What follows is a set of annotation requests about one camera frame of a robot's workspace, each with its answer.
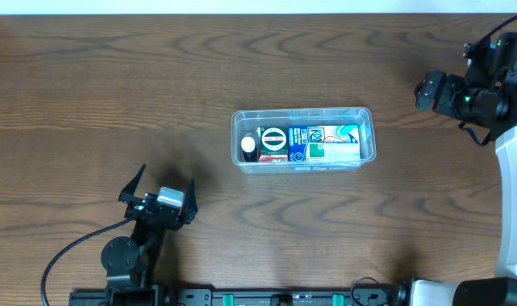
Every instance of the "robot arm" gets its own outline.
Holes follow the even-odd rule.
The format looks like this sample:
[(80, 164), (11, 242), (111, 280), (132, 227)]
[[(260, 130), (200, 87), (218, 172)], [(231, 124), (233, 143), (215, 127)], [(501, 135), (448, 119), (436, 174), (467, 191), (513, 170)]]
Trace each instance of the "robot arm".
[(517, 279), (517, 127), (495, 145), (503, 178), (503, 235), (495, 276)]

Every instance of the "white wall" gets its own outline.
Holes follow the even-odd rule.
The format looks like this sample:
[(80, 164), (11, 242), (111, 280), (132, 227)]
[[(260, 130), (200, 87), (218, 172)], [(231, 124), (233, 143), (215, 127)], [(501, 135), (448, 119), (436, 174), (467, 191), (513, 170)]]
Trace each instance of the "white wall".
[(517, 13), (517, 0), (0, 0), (0, 14)]

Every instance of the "brown wooden surface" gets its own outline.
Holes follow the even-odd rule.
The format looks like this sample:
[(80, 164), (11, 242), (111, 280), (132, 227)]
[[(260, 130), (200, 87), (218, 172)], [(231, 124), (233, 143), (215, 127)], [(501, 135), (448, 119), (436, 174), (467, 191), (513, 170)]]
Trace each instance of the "brown wooden surface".
[[(373, 276), (492, 274), (501, 229), (494, 147), (414, 107), (431, 68), (501, 15), (0, 17), (0, 305), (39, 304), (50, 259), (122, 219), (120, 189), (196, 179), (200, 212), (158, 276), (216, 287), (350, 286)], [(365, 106), (377, 159), (349, 173), (244, 175), (230, 116)], [(53, 304), (102, 288), (104, 244), (67, 253)]]

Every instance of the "clear plastic bin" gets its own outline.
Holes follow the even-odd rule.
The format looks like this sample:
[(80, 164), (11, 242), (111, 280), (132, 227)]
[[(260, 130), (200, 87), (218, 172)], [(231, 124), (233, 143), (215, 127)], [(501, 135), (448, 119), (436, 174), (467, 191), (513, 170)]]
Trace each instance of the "clear plastic bin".
[[(273, 161), (246, 162), (241, 153), (241, 138), (261, 127), (350, 125), (359, 128), (359, 161)], [(376, 158), (376, 139), (372, 114), (366, 107), (337, 107), (291, 110), (240, 110), (232, 115), (232, 161), (244, 173), (305, 173), (356, 170)]]

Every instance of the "white circular logo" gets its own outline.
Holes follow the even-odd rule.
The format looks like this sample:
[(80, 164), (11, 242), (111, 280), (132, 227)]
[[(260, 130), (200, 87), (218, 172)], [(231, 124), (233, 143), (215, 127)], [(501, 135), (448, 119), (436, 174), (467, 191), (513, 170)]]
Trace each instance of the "white circular logo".
[(279, 150), (287, 142), (287, 136), (277, 127), (271, 127), (262, 134), (262, 143), (268, 150)]

